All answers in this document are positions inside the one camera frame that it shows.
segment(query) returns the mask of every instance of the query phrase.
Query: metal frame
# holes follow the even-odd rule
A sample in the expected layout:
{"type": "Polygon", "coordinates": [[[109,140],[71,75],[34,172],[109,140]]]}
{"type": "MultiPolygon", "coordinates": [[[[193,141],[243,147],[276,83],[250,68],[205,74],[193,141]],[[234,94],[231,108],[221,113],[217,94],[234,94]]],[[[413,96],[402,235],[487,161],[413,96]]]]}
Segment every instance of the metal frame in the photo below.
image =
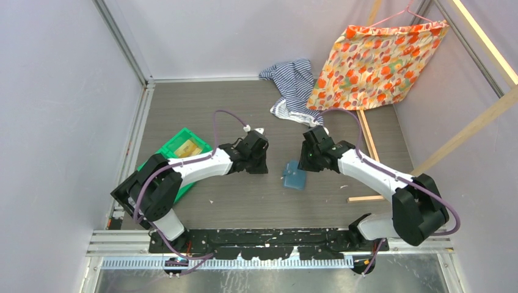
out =
{"type": "MultiPolygon", "coordinates": [[[[121,167],[121,171],[119,173],[119,182],[121,182],[124,178],[126,178],[129,175],[130,170],[133,170],[135,168],[136,164],[136,156],[139,151],[140,147],[140,141],[142,140],[142,134],[144,131],[144,125],[147,118],[147,113],[150,107],[151,103],[151,97],[153,95],[155,82],[153,80],[148,80],[139,64],[137,63],[136,59],[134,58],[131,49],[129,48],[126,40],[123,37],[123,34],[120,32],[119,27],[117,26],[117,23],[113,19],[112,14],[110,13],[108,7],[106,6],[104,0],[92,0],[96,7],[99,10],[99,13],[104,18],[109,30],[112,32],[116,42],[119,44],[119,47],[122,50],[122,53],[125,55],[126,59],[128,60],[129,64],[131,65],[131,68],[135,72],[135,75],[140,80],[140,82],[143,85],[146,85],[145,92],[142,96],[142,100],[140,101],[139,108],[137,110],[137,115],[134,120],[131,137],[128,143],[128,149],[126,158],[124,160],[124,163],[121,167]]],[[[498,67],[500,72],[504,73],[504,79],[508,82],[509,86],[514,87],[514,90],[511,91],[511,93],[505,94],[502,92],[499,85],[496,83],[495,79],[492,77],[490,72],[487,70],[487,68],[484,66],[482,61],[480,61],[480,58],[476,55],[473,48],[469,45],[469,43],[465,40],[463,34],[458,29],[457,25],[454,23],[454,21],[451,19],[450,15],[444,8],[444,6],[440,3],[439,0],[422,0],[417,12],[421,15],[426,14],[431,4],[435,4],[437,8],[440,10],[442,15],[445,17],[445,19],[448,21],[450,26],[452,27],[453,32],[456,34],[456,36],[461,41],[463,47],[466,49],[466,51],[470,54],[470,57],[473,59],[473,61],[476,63],[477,67],[479,68],[480,72],[483,74],[484,78],[488,81],[490,86],[495,91],[496,95],[506,100],[502,101],[502,103],[495,103],[495,107],[498,107],[495,113],[486,117],[483,121],[477,121],[474,120],[473,123],[478,123],[478,126],[473,126],[473,131],[470,132],[470,135],[473,135],[478,130],[480,130],[484,125],[487,125],[490,121],[495,119],[498,115],[503,113],[505,110],[507,110],[509,107],[511,107],[514,103],[518,101],[518,94],[515,92],[518,92],[518,87],[515,87],[515,84],[518,83],[518,76],[516,73],[510,68],[510,66],[506,63],[505,59],[500,55],[498,50],[494,47],[494,45],[491,43],[491,41],[487,38],[487,36],[484,34],[484,32],[478,27],[478,25],[474,25],[474,20],[472,17],[467,13],[465,10],[465,7],[462,5],[460,0],[448,0],[452,7],[454,9],[457,9],[457,12],[461,12],[462,16],[467,20],[469,28],[473,29],[475,33],[477,34],[477,37],[479,38],[480,42],[483,43],[483,46],[485,46],[486,52],[489,52],[491,57],[493,58],[492,61],[495,66],[498,67]]],[[[375,0],[373,4],[373,9],[371,10],[371,13],[369,15],[369,21],[372,23],[374,18],[376,17],[377,11],[380,7],[382,0],[375,0]]],[[[418,18],[414,18],[411,22],[411,24],[418,24],[420,20],[418,18]]],[[[181,82],[186,80],[177,80],[177,81],[158,81],[158,82],[181,82]]],[[[453,151],[458,145],[463,143],[469,136],[464,136],[465,138],[463,140],[460,140],[453,144],[453,146],[445,151],[441,156],[438,156],[438,159],[432,160],[430,164],[435,164],[439,159],[446,156],[449,152],[453,151]]],[[[123,214],[122,208],[118,207],[117,204],[113,205],[112,207],[113,213],[112,215],[118,216],[119,214],[123,214]]],[[[95,291],[95,287],[97,286],[97,281],[100,273],[100,266],[103,262],[103,258],[107,256],[149,256],[147,248],[149,245],[150,236],[148,235],[148,231],[142,230],[134,230],[134,231],[94,231],[92,235],[92,240],[90,241],[90,245],[88,247],[88,251],[86,254],[87,258],[87,267],[85,269],[85,279],[83,281],[83,284],[81,286],[81,292],[85,293],[92,293],[95,291]]],[[[448,290],[450,292],[463,292],[464,288],[461,283],[461,279],[458,275],[458,270],[455,268],[454,265],[454,250],[453,246],[448,238],[430,238],[426,240],[421,246],[419,247],[412,247],[402,241],[401,239],[389,239],[388,244],[390,246],[389,251],[383,251],[380,252],[382,254],[420,254],[420,253],[432,253],[437,254],[439,258],[439,262],[441,265],[441,269],[443,272],[443,275],[445,277],[445,280],[447,282],[448,290]]],[[[345,253],[345,255],[365,255],[367,253],[362,252],[354,252],[354,253],[345,253]]]]}
{"type": "Polygon", "coordinates": [[[122,50],[122,54],[124,57],[126,57],[126,60],[128,61],[129,65],[131,66],[131,69],[133,72],[135,72],[135,75],[139,79],[140,83],[142,85],[145,85],[148,83],[148,79],[144,76],[144,73],[142,72],[141,67],[139,66],[137,60],[135,59],[133,53],[131,52],[130,46],[128,45],[128,42],[124,39],[124,36],[122,32],[119,29],[119,26],[115,22],[115,19],[108,9],[108,6],[106,5],[104,0],[92,0],[92,2],[95,4],[95,7],[99,11],[99,14],[102,16],[104,22],[106,23],[106,26],[110,30],[110,32],[113,35],[113,38],[117,42],[119,48],[122,50]]]}

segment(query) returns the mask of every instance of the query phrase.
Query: orange floral cloth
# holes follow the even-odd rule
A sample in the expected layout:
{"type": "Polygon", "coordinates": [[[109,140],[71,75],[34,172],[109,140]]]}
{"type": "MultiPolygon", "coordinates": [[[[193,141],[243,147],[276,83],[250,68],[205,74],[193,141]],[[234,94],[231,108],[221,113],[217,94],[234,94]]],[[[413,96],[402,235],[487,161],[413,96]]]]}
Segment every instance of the orange floral cloth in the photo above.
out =
{"type": "Polygon", "coordinates": [[[347,27],[333,45],[306,106],[359,110],[401,101],[449,27],[446,21],[347,27]]]}

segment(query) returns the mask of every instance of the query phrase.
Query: wooden stick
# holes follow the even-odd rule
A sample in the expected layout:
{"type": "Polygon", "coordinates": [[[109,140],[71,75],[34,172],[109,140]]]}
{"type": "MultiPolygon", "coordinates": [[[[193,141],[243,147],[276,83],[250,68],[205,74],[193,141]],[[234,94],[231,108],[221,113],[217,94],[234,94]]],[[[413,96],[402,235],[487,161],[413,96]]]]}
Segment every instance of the wooden stick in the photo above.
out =
{"type": "Polygon", "coordinates": [[[381,195],[371,195],[369,197],[349,197],[347,203],[361,203],[364,201],[380,201],[385,200],[381,195]]]}
{"type": "Polygon", "coordinates": [[[379,162],[378,151],[376,151],[376,146],[374,145],[374,140],[372,138],[369,124],[367,123],[365,112],[363,110],[357,110],[356,113],[358,114],[358,119],[362,125],[362,131],[365,137],[365,143],[367,144],[367,150],[369,151],[369,157],[372,157],[374,160],[379,162]]]}
{"type": "MultiPolygon", "coordinates": [[[[371,26],[376,19],[376,15],[378,14],[379,7],[383,0],[375,0],[374,4],[371,8],[371,12],[369,14],[369,18],[367,19],[367,26],[371,26]]],[[[367,123],[367,117],[365,116],[365,112],[363,110],[357,110],[356,114],[358,115],[358,119],[360,120],[360,124],[362,125],[362,131],[365,136],[365,143],[367,144],[367,150],[369,151],[369,157],[372,157],[374,160],[379,162],[378,152],[376,151],[376,146],[374,145],[374,140],[372,138],[371,129],[369,128],[369,124],[367,123]]],[[[369,197],[349,197],[347,199],[348,203],[361,203],[363,201],[379,201],[385,200],[381,195],[372,195],[369,197]]]]}
{"type": "Polygon", "coordinates": [[[448,0],[450,6],[455,9],[455,12],[460,16],[466,23],[467,29],[470,30],[471,34],[475,37],[477,42],[484,49],[484,52],[489,56],[491,62],[497,67],[505,82],[512,88],[518,84],[518,75],[511,68],[509,63],[500,54],[497,47],[491,42],[486,33],[480,28],[475,19],[468,12],[466,7],[462,4],[461,0],[448,0]]]}
{"type": "Polygon", "coordinates": [[[503,95],[496,103],[491,105],[482,114],[471,121],[463,130],[452,137],[447,143],[440,147],[432,156],[430,156],[424,163],[411,172],[412,175],[417,176],[433,167],[436,163],[448,156],[459,145],[462,145],[466,140],[474,136],[478,131],[493,122],[498,116],[509,110],[518,102],[518,85],[515,85],[508,93],[503,95]]]}

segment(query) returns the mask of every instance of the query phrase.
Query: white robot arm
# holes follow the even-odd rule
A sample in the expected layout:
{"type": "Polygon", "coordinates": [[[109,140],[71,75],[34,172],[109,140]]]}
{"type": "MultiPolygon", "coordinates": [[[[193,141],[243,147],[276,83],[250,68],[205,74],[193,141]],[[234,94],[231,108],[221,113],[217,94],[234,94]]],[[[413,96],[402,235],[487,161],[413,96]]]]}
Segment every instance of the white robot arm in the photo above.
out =
{"type": "Polygon", "coordinates": [[[439,195],[435,182],[428,175],[413,177],[398,172],[372,160],[348,142],[334,143],[323,126],[308,130],[304,137],[299,169],[320,172],[327,168],[353,177],[379,192],[392,204],[392,212],[366,214],[349,226],[358,242],[398,237],[418,246],[448,221],[444,205],[396,179],[406,179],[439,195]],[[396,178],[376,167],[390,171],[396,178]]]}
{"type": "Polygon", "coordinates": [[[199,154],[184,159],[166,159],[161,154],[154,154],[142,169],[135,171],[111,194],[126,212],[133,216],[135,202],[144,182],[158,169],[171,166],[147,187],[140,204],[141,214],[144,216],[140,224],[149,229],[152,222],[168,240],[172,241],[184,232],[184,226],[172,209],[177,193],[182,187],[212,176],[228,175],[243,170],[250,174],[268,172],[268,140],[263,131],[262,128],[254,129],[234,144],[219,145],[212,155],[199,154]]]}

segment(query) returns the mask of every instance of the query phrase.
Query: white backdrop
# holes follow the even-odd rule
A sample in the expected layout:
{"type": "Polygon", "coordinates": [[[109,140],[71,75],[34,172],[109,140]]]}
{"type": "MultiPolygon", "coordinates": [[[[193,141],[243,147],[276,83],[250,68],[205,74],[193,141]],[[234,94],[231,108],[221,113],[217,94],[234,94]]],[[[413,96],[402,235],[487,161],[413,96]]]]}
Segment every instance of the white backdrop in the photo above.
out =
{"type": "Polygon", "coordinates": [[[0,1],[0,292],[77,292],[142,86],[92,1],[0,1]]]}
{"type": "MultiPolygon", "coordinates": [[[[487,27],[488,36],[499,50],[503,54],[514,50],[516,56],[516,47],[509,46],[516,39],[504,27],[518,24],[513,12],[517,4],[511,6],[509,2],[505,6],[504,1],[499,1],[502,5],[471,10],[472,5],[486,2],[464,2],[480,25],[487,27]],[[500,24],[497,34],[489,29],[495,29],[496,24],[500,24]]],[[[439,17],[440,13],[432,9],[429,16],[439,17]]],[[[454,20],[467,32],[458,18],[454,20]]],[[[482,59],[488,60],[475,42],[472,45],[482,59]]],[[[516,57],[510,56],[508,60],[518,65],[516,57]]],[[[486,65],[498,74],[490,62],[486,65]]],[[[501,86],[507,91],[507,85],[501,86]]],[[[459,40],[453,32],[448,33],[407,98],[396,105],[414,165],[424,162],[497,100],[459,40]]],[[[518,288],[514,253],[514,244],[518,242],[516,125],[517,105],[427,171],[435,179],[441,196],[461,216],[461,229],[451,238],[468,286],[466,292],[516,292],[518,288]]]]}
{"type": "MultiPolygon", "coordinates": [[[[297,58],[310,59],[318,74],[347,25],[367,23],[374,0],[107,2],[122,11],[117,22],[134,37],[130,43],[155,79],[186,79],[257,77],[277,62],[297,58]]],[[[377,19],[408,2],[385,0],[377,19]]],[[[407,25],[411,18],[401,15],[386,25],[407,25]]]]}

